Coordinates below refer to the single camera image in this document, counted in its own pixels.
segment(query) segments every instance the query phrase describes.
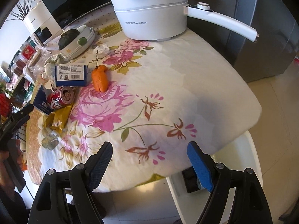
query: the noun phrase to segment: blue box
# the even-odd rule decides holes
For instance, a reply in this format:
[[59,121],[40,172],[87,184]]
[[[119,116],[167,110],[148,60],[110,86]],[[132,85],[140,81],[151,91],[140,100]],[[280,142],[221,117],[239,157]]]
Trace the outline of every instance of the blue box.
[[55,66],[56,87],[85,87],[87,85],[88,65],[67,63]]
[[46,93],[44,91],[44,87],[41,86],[37,91],[37,94],[33,101],[33,106],[36,107],[39,111],[49,115],[54,110],[50,108],[47,103]]

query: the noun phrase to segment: white bowl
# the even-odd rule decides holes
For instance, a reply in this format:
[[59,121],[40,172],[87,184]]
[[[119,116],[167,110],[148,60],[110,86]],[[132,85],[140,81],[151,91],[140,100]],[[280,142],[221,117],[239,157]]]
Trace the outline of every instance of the white bowl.
[[[82,25],[77,30],[80,32],[80,34],[71,42],[69,43],[65,48],[60,50],[60,52],[65,57],[71,57],[71,59],[77,57],[81,53],[83,53],[93,42],[95,38],[95,31],[93,27],[88,27],[86,25]],[[79,45],[79,39],[85,37],[87,39],[87,42],[85,45]]]

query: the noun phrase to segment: person's hand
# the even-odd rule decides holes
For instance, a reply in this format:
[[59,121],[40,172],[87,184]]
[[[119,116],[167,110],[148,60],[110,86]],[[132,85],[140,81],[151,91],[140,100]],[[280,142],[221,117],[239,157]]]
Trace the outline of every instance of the person's hand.
[[[17,146],[20,145],[20,140],[16,140]],[[18,148],[18,154],[19,157],[17,158],[17,163],[22,164],[21,155],[22,152]],[[3,191],[6,193],[6,195],[14,201],[15,198],[15,185],[11,178],[9,177],[5,165],[4,160],[6,160],[9,157],[9,152],[0,151],[0,186],[3,189]]]

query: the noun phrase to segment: table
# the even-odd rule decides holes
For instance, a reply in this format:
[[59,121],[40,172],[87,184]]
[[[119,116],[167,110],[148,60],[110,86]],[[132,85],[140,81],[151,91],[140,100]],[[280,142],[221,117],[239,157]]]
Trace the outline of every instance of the table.
[[[104,141],[112,160],[95,191],[129,189],[191,166],[188,142],[213,154],[251,128],[261,106],[233,67],[206,41],[187,29],[169,41],[127,38],[111,5],[82,18],[98,32],[92,46],[72,62],[95,68],[93,48],[110,47],[99,61],[110,68],[109,89],[92,84],[77,94],[61,134],[42,129],[34,111],[28,122],[28,171],[40,183],[49,168],[64,171],[85,162]],[[57,41],[49,45],[55,50]]]

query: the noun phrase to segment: orange carrot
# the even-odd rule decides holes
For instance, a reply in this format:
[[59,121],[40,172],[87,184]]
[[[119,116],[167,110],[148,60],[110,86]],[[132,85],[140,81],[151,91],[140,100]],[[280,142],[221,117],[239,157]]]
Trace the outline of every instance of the orange carrot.
[[105,71],[108,70],[108,67],[105,65],[98,66],[98,51],[97,51],[97,66],[92,71],[92,82],[94,84],[94,88],[97,92],[106,92],[108,89],[109,81],[107,79],[107,75]]

